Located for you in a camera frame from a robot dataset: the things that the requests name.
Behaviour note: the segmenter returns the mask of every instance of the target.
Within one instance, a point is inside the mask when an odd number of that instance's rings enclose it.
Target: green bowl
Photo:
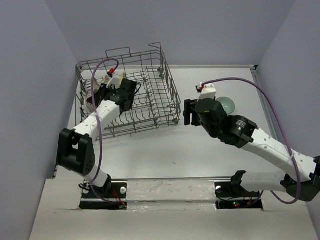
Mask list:
[[[228,97],[221,96],[221,97],[217,98],[216,101],[218,101],[222,104],[222,107],[225,110],[226,114],[232,114],[236,109],[236,105],[235,105],[234,101],[232,101]]]

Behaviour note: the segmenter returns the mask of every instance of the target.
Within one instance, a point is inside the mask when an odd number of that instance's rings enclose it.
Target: white table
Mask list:
[[[171,68],[181,101],[196,99],[195,85],[238,77],[253,81],[249,68]],[[270,133],[257,90],[242,82],[217,83],[217,97],[230,97],[242,115]],[[95,143],[96,156],[99,155]],[[103,143],[102,169],[116,178],[232,176],[237,170],[269,172],[274,166],[212,139],[201,127],[178,126]],[[146,203],[126,211],[80,210],[80,177],[60,168],[47,180],[31,240],[84,239],[290,239],[316,240],[306,204],[284,205],[266,192],[259,209],[216,210],[198,202]]]

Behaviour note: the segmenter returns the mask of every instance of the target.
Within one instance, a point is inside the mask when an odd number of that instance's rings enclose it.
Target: dish rack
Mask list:
[[[106,50],[105,58],[81,61],[76,65],[76,76],[80,85],[76,98],[80,102],[80,107],[76,104],[75,112],[77,114],[80,109],[80,122],[91,114],[85,106],[88,95],[86,84],[91,81],[95,67],[102,60],[118,59],[119,67],[116,72],[119,75],[124,73],[125,78],[141,84],[139,92],[134,97],[132,109],[124,112],[104,129],[103,139],[132,136],[139,132],[179,123],[181,100],[162,46],[159,42],[151,43],[149,46],[150,50],[135,53],[132,53],[129,47]],[[98,84],[113,67],[112,61],[105,62],[99,67],[95,75]]]

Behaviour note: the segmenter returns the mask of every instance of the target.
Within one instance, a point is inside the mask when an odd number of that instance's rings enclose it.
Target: gray wall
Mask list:
[[[161,42],[170,64],[260,63],[294,0],[46,0],[77,61]]]
[[[0,239],[26,240],[68,124],[76,61],[44,0],[2,0],[0,36]]]
[[[320,155],[320,1],[296,0],[258,67],[292,147]],[[320,237],[320,195],[308,205]]]

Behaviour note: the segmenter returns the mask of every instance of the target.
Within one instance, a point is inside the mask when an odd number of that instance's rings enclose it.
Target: purple hose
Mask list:
[[[287,139],[287,136],[285,135],[284,128],[282,127],[282,124],[281,124],[281,122],[279,120],[278,114],[276,113],[276,111],[274,109],[274,106],[272,105],[271,100],[269,99],[269,97],[267,96],[265,91],[262,90],[262,88],[260,88],[258,85],[254,84],[253,82],[251,82],[249,80],[246,80],[244,78],[239,78],[239,77],[226,77],[226,78],[220,78],[220,79],[216,79],[216,80],[206,81],[206,82],[202,83],[202,86],[206,85],[206,84],[214,84],[214,83],[218,83],[218,82],[222,82],[222,81],[230,81],[230,80],[241,81],[241,82],[245,82],[247,84],[250,84],[250,85],[254,86],[256,89],[258,89],[263,94],[265,99],[268,101],[268,103],[270,105],[270,108],[271,108],[271,110],[272,110],[272,112],[274,114],[274,117],[275,117],[275,119],[276,119],[276,121],[277,121],[277,123],[279,125],[279,129],[280,129],[280,132],[281,132],[281,134],[283,136],[284,143],[285,143],[285,145],[286,145],[286,147],[288,149],[289,155],[292,156],[293,152],[292,152],[291,146],[289,144],[289,141]],[[300,178],[299,168],[298,168],[298,164],[297,164],[295,156],[292,156],[292,163],[293,163],[293,166],[294,166],[294,169],[295,169],[295,173],[296,173],[296,184],[297,184],[297,191],[296,191],[296,196],[295,196],[294,200],[292,200],[292,201],[283,201],[273,191],[271,191],[271,193],[276,197],[276,199],[278,199],[283,204],[294,204],[294,203],[296,203],[299,200],[300,194],[301,194],[301,178]]]
[[[116,70],[116,69],[118,68],[118,66],[119,66],[119,61],[118,61],[117,59],[115,59],[115,58],[107,58],[107,59],[101,61],[101,62],[95,67],[95,69],[94,69],[94,71],[93,71],[93,73],[92,73],[92,78],[91,78],[91,97],[92,97],[93,110],[94,110],[94,112],[96,113],[95,117],[96,117],[96,121],[97,121],[97,124],[98,124],[99,143],[100,143],[100,156],[99,156],[98,169],[97,169],[97,171],[96,171],[96,174],[95,174],[94,178],[93,178],[92,181],[90,182],[90,184],[91,184],[91,189],[92,189],[94,195],[95,195],[97,198],[99,198],[99,199],[101,199],[101,200],[103,200],[103,201],[105,201],[105,202],[107,202],[107,203],[114,203],[114,202],[112,202],[112,201],[108,201],[108,200],[104,199],[103,197],[100,197],[100,196],[96,193],[96,191],[94,190],[94,187],[92,186],[92,183],[95,182],[95,180],[97,179],[98,174],[99,174],[99,172],[100,172],[101,164],[102,164],[102,153],[103,153],[103,149],[102,149],[102,148],[103,148],[103,147],[102,147],[102,127],[101,127],[100,118],[99,118],[98,115],[97,115],[96,101],[95,101],[95,97],[94,97],[94,96],[95,96],[95,93],[94,93],[94,80],[95,80],[95,75],[96,75],[96,72],[97,72],[98,68],[99,68],[102,64],[104,64],[105,62],[109,62],[109,61],[115,61],[115,62],[116,62],[116,66],[115,66],[114,70]]]

